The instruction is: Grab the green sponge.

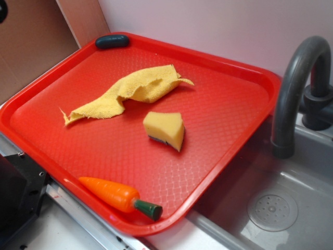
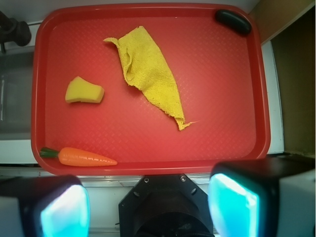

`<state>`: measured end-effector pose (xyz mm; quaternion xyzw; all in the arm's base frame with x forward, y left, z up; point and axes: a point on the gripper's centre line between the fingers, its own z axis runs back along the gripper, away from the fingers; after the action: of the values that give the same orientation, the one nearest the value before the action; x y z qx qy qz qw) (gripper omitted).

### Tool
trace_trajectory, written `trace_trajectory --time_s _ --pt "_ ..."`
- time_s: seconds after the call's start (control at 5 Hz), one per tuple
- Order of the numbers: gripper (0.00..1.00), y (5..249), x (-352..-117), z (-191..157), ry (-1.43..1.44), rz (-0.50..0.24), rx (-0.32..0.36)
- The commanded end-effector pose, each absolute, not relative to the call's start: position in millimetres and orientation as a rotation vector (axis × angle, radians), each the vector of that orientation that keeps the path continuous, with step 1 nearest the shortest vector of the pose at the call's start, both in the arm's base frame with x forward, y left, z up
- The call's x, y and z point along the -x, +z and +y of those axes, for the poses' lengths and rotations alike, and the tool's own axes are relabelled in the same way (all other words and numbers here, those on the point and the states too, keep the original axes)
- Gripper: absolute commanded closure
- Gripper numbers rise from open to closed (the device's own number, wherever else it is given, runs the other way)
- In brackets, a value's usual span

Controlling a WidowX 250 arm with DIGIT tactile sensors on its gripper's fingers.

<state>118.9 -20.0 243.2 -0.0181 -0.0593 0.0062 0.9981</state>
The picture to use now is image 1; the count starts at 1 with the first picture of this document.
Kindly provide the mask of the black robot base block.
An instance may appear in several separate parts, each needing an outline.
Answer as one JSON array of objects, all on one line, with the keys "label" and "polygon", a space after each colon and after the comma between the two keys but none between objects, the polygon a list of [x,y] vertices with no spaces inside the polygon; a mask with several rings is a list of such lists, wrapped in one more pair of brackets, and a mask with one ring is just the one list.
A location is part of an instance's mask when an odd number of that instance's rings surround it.
[{"label": "black robot base block", "polygon": [[38,217],[48,173],[28,155],[1,156],[1,230]]}]

